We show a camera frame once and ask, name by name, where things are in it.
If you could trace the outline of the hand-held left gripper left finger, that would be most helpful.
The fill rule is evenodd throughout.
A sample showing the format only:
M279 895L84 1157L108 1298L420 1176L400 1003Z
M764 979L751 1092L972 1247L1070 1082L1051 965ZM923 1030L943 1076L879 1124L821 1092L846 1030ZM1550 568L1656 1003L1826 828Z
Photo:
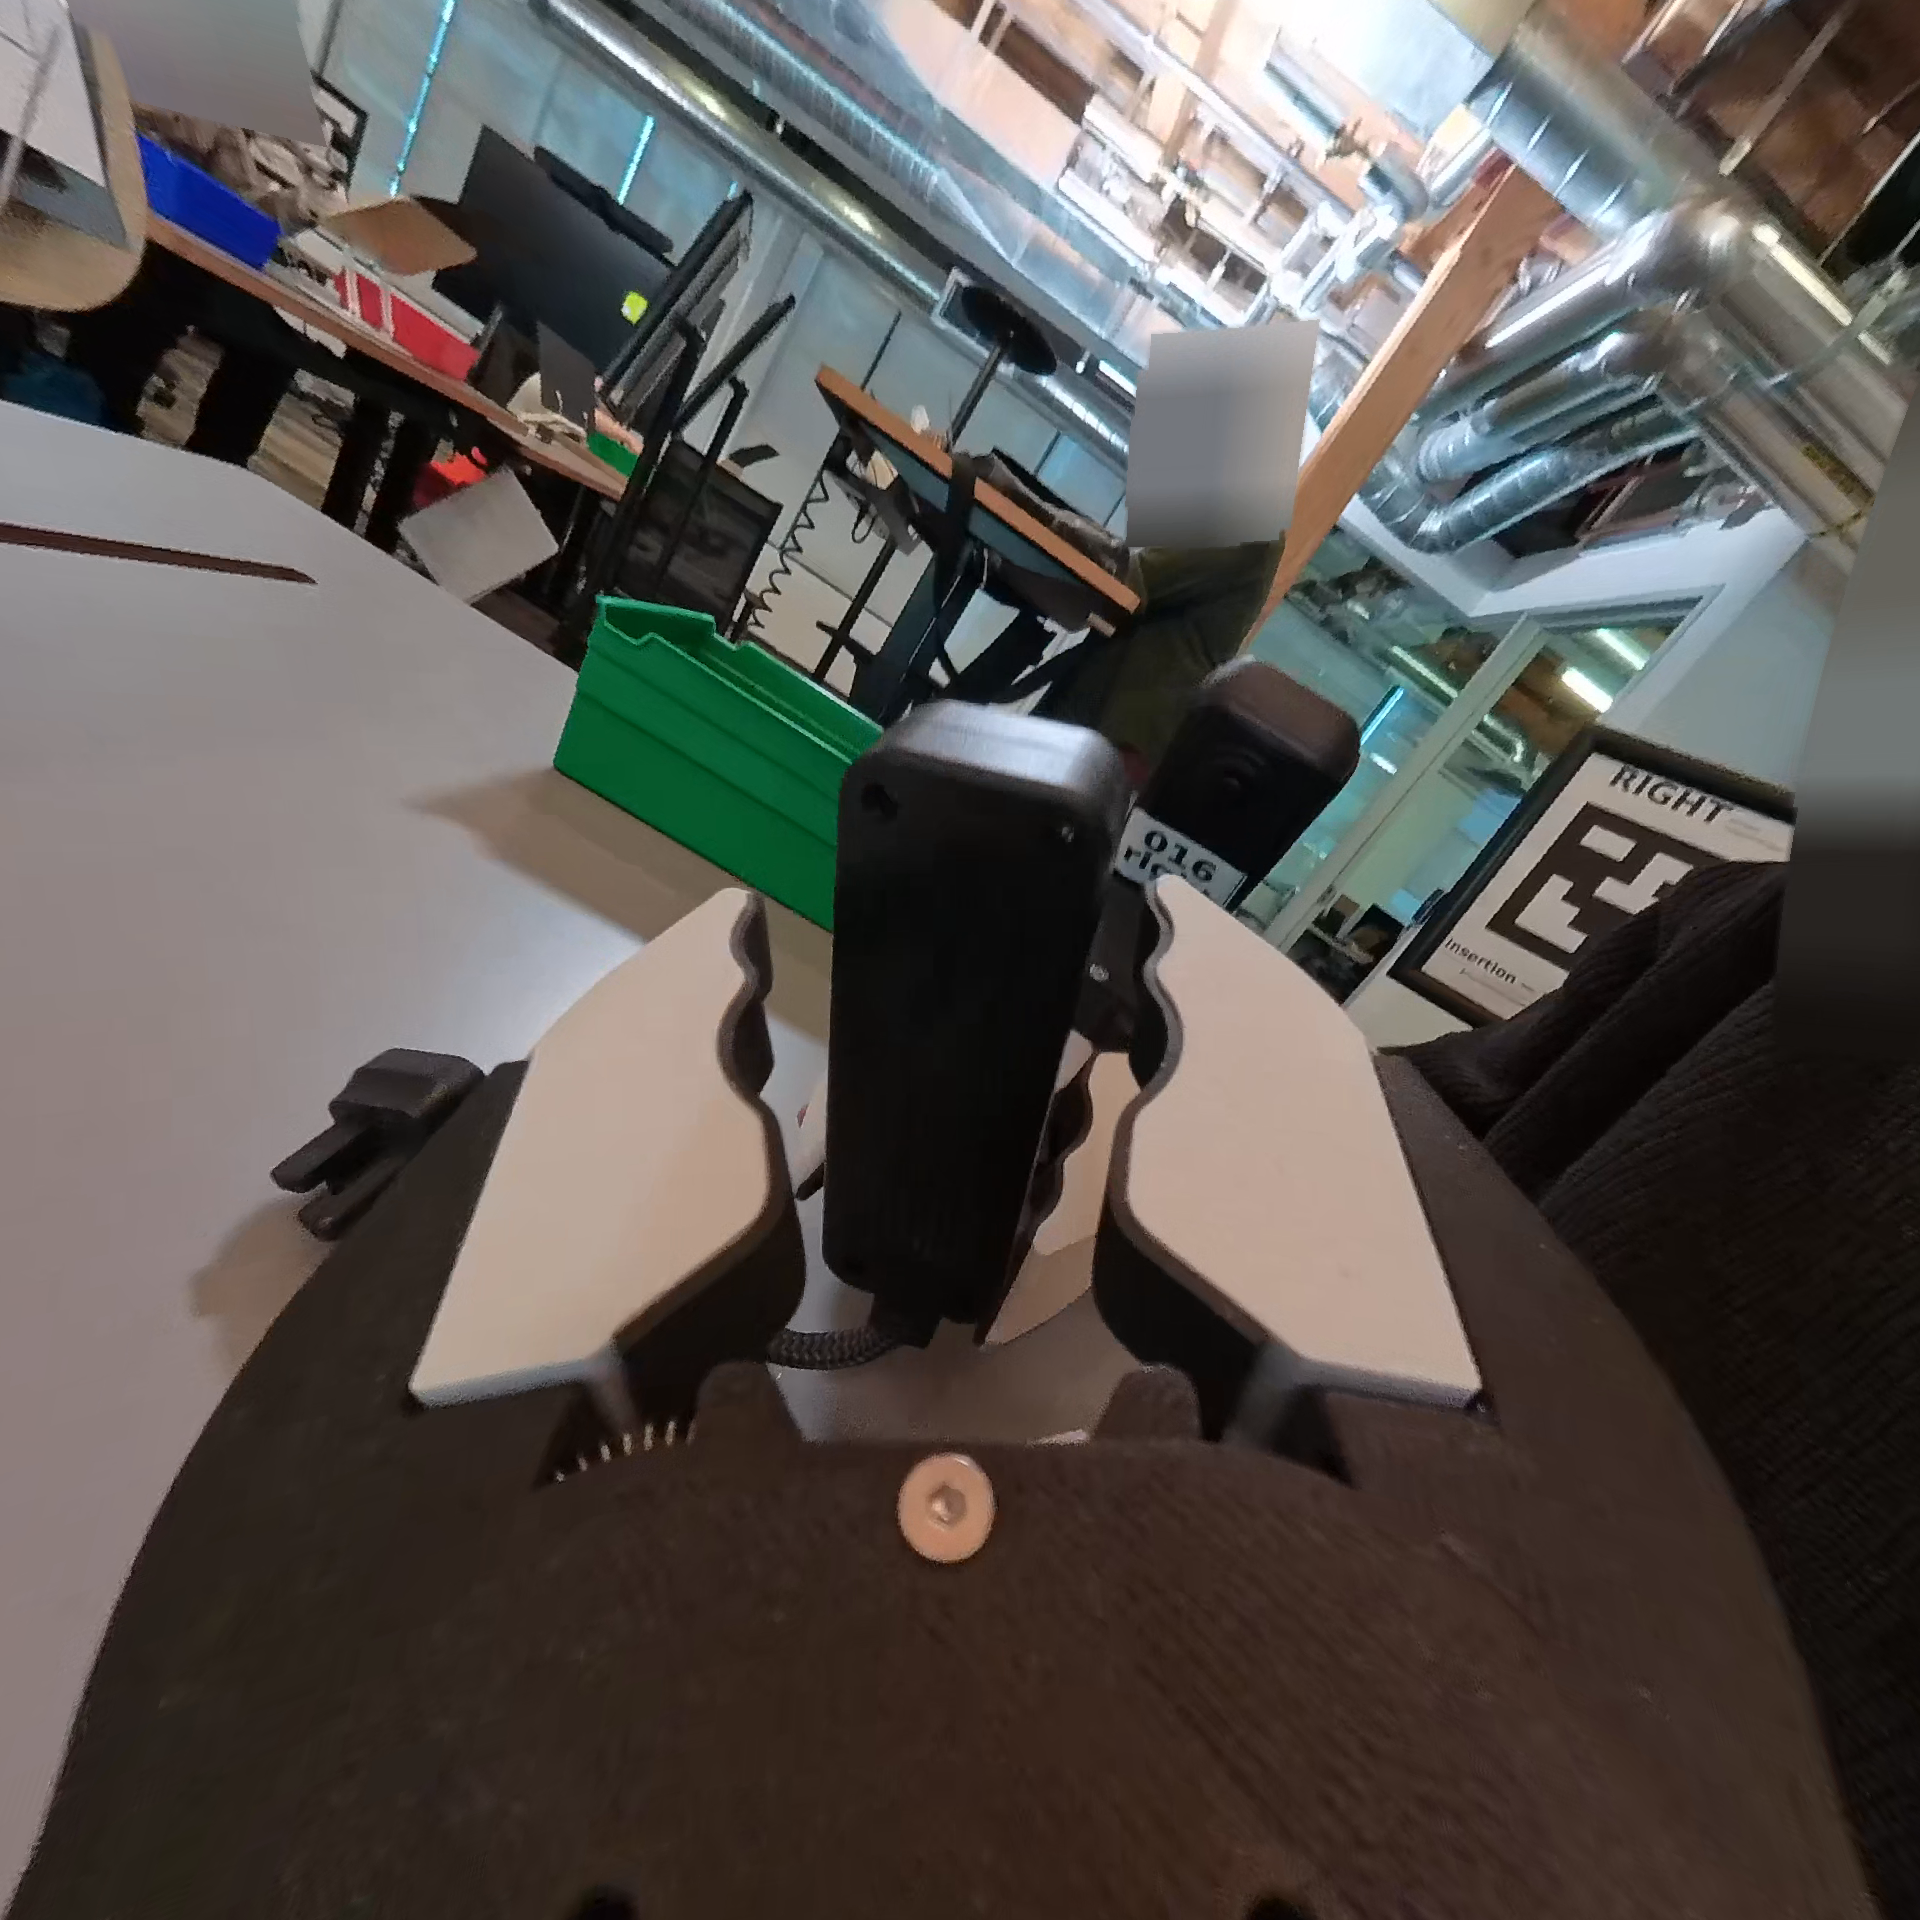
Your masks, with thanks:
M770 944L717 890L592 985L525 1055L416 1406L583 1385L688 1409L798 1312L798 1189L764 1108Z

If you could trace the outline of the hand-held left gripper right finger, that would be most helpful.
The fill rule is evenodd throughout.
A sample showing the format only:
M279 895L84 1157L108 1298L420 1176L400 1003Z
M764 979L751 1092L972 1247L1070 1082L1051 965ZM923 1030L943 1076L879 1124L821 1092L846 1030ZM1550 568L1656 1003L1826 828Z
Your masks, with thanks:
M1180 878L1139 895L1136 1082L1092 1312L1136 1367L1185 1381L1203 1438L1271 1438L1311 1396L1481 1402L1372 1041Z

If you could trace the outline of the black power strip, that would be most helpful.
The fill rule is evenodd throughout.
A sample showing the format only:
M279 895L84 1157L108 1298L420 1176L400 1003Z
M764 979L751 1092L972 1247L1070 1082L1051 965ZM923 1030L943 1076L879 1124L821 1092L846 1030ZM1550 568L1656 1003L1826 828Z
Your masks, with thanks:
M988 1332L1132 780L1098 732L923 701L835 797L826 1273L872 1332Z

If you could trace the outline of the person's right forearm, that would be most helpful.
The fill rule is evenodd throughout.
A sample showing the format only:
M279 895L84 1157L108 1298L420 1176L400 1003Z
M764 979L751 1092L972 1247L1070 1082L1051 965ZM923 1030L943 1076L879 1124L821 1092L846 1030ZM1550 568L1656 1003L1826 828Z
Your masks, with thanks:
M1725 1012L1773 985L1786 861L1722 861L1593 937L1514 1018L1387 1048L1539 1198Z

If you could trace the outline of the wood-edged standing desk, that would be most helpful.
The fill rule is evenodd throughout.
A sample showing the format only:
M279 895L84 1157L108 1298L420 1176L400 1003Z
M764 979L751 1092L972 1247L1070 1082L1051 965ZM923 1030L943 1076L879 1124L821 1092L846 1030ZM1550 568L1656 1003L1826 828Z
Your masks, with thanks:
M826 483L879 520L881 550L845 621L826 633L811 677L833 660L852 660L846 701L893 726L908 708L960 701L1027 701L1074 657L1119 647L1139 610L1123 568L1074 550L1011 487L988 483L988 456L948 451L908 430L864 388L835 370L811 373L835 439ZM923 555L881 647L858 647L852 626L881 582L888 555Z

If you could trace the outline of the grey desk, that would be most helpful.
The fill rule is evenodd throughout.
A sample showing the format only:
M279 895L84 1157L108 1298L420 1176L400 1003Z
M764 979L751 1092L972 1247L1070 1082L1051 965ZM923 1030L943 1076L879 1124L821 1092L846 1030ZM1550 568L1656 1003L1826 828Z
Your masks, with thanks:
M5 1449L181 1449L378 1048L518 1059L731 873L556 771L572 676L255 475L5 410Z

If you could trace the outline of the framed marker sign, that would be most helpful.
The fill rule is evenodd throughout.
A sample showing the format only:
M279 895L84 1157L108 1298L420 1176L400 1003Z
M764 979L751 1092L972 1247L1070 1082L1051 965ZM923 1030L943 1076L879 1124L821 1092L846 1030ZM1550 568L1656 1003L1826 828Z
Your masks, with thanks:
M1381 979L1463 1027L1514 1018L1677 878L1786 861L1790 828L1786 787L1586 726Z

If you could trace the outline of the green plastic bin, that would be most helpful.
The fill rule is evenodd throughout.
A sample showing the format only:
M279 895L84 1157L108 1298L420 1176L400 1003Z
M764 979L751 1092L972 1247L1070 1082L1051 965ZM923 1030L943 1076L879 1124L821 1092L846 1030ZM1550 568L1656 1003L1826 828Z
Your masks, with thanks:
M556 771L833 929L835 797L879 726L698 610L595 600Z

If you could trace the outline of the black round lamp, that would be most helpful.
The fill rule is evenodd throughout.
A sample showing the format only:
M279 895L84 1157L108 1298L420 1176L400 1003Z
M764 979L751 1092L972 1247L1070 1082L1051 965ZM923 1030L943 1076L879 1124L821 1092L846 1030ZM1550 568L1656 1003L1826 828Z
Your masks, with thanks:
M988 395L995 370L1018 373L1051 373L1060 349L1039 336L1027 311L1018 311L1004 293L964 283L951 300L951 325L988 349L983 370L972 373L964 398L951 406L948 444L960 444L979 398Z

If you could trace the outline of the black mesh chair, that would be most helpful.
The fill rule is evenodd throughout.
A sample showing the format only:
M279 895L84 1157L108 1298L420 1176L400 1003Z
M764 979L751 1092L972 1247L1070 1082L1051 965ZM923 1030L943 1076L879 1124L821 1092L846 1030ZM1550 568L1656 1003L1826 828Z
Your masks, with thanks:
M723 633L776 517L786 510L731 475L731 464L710 464L698 444L673 439L612 594L710 617Z

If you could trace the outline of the silver pipe cluster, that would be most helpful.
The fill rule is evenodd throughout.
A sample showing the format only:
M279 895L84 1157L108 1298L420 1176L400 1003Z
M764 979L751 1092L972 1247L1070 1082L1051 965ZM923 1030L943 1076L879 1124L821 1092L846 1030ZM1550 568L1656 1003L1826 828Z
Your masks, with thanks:
M1363 504L1454 555L1642 456L1701 444L1839 568L1916 398L1891 317L1790 243L1558 4L1363 4L1329 47L1411 128L1463 105L1496 177L1298 470L1289 568Z

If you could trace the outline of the grey flat panel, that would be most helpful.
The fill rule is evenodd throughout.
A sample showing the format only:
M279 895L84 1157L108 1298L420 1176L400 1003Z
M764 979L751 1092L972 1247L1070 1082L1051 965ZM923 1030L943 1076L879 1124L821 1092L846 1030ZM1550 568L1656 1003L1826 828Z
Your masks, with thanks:
M403 517L400 545L455 605L481 605L564 555L564 538L509 470Z

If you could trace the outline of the long wooden table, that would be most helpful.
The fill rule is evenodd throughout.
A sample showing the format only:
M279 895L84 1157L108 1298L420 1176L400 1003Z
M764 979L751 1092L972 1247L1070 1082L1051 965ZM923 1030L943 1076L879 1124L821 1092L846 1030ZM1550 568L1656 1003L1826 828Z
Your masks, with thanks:
M432 395L455 420L490 431L495 444L509 444L518 464L564 475L566 487L583 487L595 497L618 497L624 475L612 475L607 464L595 464L592 451L572 444L550 444L535 430L518 430L505 406L481 398L469 382L407 355L403 347L393 347L386 336L365 327L358 317L347 317L329 300L310 300L304 287L291 287L284 273L261 273L218 244L204 244L197 232L173 229L167 219L144 219L152 244L166 244L167 260L218 273L224 287L337 342L358 361L378 361L393 382L403 382L407 395Z

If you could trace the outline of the black monitor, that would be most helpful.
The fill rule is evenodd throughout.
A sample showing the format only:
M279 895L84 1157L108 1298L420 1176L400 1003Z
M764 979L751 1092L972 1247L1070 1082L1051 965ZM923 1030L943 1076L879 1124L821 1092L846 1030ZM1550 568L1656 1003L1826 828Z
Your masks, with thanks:
M495 128L481 128L446 224L473 260L440 267L432 293L473 325L505 317L525 342L550 327L595 373L673 267L656 229L618 209L595 180L572 170L550 177Z

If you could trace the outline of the blue plastic bin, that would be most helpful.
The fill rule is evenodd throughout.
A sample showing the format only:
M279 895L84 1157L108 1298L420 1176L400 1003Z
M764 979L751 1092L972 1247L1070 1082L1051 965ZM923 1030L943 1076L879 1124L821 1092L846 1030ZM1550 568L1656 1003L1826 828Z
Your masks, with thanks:
M197 170L192 157L173 157L152 136L138 140L138 177L152 219L187 229L192 243L227 250L244 267L261 267L279 244L279 224L255 209L244 196Z

